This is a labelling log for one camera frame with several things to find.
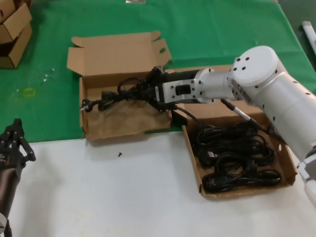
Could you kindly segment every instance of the stacked cardboard boxes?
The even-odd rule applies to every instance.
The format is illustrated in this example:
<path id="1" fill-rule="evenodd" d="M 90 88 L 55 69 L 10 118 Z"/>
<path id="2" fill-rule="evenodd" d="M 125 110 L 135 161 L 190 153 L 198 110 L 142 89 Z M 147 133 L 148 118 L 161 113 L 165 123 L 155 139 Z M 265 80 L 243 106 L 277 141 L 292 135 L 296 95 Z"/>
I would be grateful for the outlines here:
<path id="1" fill-rule="evenodd" d="M 17 68 L 30 41 L 32 17 L 26 3 L 0 0 L 0 68 Z"/>

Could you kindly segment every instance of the hole in cardboard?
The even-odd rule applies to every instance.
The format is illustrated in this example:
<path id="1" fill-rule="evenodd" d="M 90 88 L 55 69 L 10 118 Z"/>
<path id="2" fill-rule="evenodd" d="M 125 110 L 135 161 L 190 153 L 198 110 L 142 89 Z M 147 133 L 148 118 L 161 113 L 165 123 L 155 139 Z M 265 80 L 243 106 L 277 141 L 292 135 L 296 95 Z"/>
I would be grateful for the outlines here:
<path id="1" fill-rule="evenodd" d="M 14 42 L 10 42 L 10 43 L 4 43 L 4 44 L 0 44 L 0 57 L 6 57 L 9 55 L 9 53 L 11 52 L 14 44 Z"/>
<path id="2" fill-rule="evenodd" d="M 164 53 L 164 52 L 166 52 L 166 48 L 162 48 L 162 49 L 159 51 L 159 53 Z"/>

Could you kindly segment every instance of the white robotic arm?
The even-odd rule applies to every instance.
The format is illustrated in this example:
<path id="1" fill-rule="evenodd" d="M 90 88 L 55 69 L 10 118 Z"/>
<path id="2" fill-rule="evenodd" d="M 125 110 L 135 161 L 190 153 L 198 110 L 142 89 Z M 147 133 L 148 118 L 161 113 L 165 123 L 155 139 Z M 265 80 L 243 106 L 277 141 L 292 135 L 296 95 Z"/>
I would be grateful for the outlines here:
<path id="1" fill-rule="evenodd" d="M 316 97 L 289 75 L 272 48 L 252 48 L 228 72 L 207 68 L 192 79 L 163 83 L 156 93 L 164 103 L 231 99 L 258 106 L 301 161 L 298 169 L 305 182 L 315 182 Z M 248 118 L 237 108 L 235 112 Z"/>

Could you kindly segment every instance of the open cardboard box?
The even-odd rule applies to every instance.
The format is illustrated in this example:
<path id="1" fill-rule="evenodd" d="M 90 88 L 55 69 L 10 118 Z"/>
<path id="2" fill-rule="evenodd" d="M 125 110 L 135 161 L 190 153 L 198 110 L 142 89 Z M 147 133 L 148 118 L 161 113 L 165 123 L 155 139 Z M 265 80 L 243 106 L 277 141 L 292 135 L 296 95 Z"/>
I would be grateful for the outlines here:
<path id="1" fill-rule="evenodd" d="M 212 66 L 216 71 L 225 71 L 229 70 L 231 66 Z M 189 71 L 196 70 L 201 68 L 190 68 L 190 69 L 180 69 L 180 70 L 172 70 L 175 72 L 181 71 Z M 263 111 L 258 107 L 249 106 L 243 101 L 233 101 L 235 106 L 245 112 L 247 115 L 255 119 L 259 124 L 263 127 L 267 128 L 270 121 L 265 116 Z M 230 126 L 236 124 L 238 122 L 244 121 L 242 117 L 237 115 L 235 112 L 229 110 L 224 104 L 222 104 L 219 100 L 212 104 L 180 104 L 183 109 L 194 115 L 196 118 L 200 119 L 205 124 L 211 124 L 216 126 Z M 186 143 L 188 146 L 188 151 L 191 157 L 192 166 L 197 182 L 198 191 L 205 198 L 231 198 L 245 195 L 252 195 L 256 193 L 266 192 L 269 190 L 276 190 L 280 188 L 285 188 L 291 186 L 295 182 L 295 176 L 297 174 L 296 166 L 292 160 L 288 147 L 281 143 L 280 141 L 274 139 L 273 137 L 268 136 L 264 132 L 259 132 L 266 141 L 269 146 L 273 148 L 275 151 L 275 161 L 270 166 L 259 167 L 261 168 L 273 168 L 280 172 L 282 175 L 282 181 L 279 185 L 274 187 L 240 187 L 236 190 L 225 192 L 225 193 L 207 193 L 202 184 L 202 178 L 204 175 L 212 173 L 214 168 L 205 168 L 203 167 L 198 158 L 194 156 L 191 144 L 190 144 L 190 136 L 193 135 L 197 128 L 198 123 L 194 121 L 192 118 L 188 117 L 181 111 L 176 111 L 178 115 L 182 116 L 187 120 L 187 126 L 182 126 Z"/>
<path id="2" fill-rule="evenodd" d="M 171 55 L 160 32 L 73 37 L 67 67 L 82 75 L 82 99 L 101 99 L 102 91 L 116 91 L 130 77 L 144 78 L 154 66 L 163 66 Z M 159 112 L 143 101 L 121 101 L 109 110 L 80 114 L 80 125 L 90 141 L 142 134 L 171 127 L 171 113 Z"/>
<path id="3" fill-rule="evenodd" d="M 28 24 L 14 42 L 0 44 L 0 68 L 17 68 L 31 35 L 32 28 Z"/>
<path id="4" fill-rule="evenodd" d="M 32 19 L 26 3 L 14 11 L 12 0 L 0 0 L 0 44 L 13 42 Z"/>

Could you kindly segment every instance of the white table surface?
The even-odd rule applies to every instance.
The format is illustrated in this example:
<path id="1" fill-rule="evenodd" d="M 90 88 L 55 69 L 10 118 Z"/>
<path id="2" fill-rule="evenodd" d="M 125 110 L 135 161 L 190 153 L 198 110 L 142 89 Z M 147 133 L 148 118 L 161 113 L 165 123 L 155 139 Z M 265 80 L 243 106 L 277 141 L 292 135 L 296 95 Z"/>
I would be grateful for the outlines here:
<path id="1" fill-rule="evenodd" d="M 181 132 L 32 147 L 37 161 L 23 170 L 9 217 L 13 237 L 316 236 L 299 175 L 268 194 L 204 199 Z"/>

